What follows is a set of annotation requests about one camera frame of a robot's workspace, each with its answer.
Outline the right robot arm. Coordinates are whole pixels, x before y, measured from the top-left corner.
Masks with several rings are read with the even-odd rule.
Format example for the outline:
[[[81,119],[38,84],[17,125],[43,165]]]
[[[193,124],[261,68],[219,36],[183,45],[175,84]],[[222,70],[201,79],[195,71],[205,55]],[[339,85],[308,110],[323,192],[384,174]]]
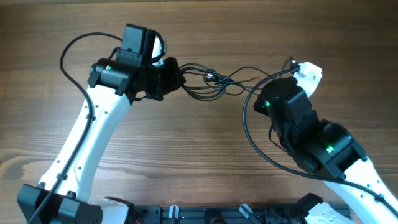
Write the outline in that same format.
[[[270,117],[282,147],[301,169],[286,171],[324,181],[363,223],[397,223],[397,199],[364,148],[342,125],[318,119],[309,98],[319,81],[293,75],[260,82],[254,109]]]

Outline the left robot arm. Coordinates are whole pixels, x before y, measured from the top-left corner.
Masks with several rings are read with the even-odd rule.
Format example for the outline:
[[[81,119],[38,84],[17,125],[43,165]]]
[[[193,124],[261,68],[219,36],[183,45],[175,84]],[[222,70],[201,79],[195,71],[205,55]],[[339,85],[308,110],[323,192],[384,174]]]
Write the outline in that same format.
[[[127,24],[121,45],[94,63],[84,103],[62,150],[36,186],[17,202],[29,223],[139,223],[134,204],[106,197],[90,202],[96,170],[116,127],[137,101],[162,101],[184,84],[176,59],[155,30]]]

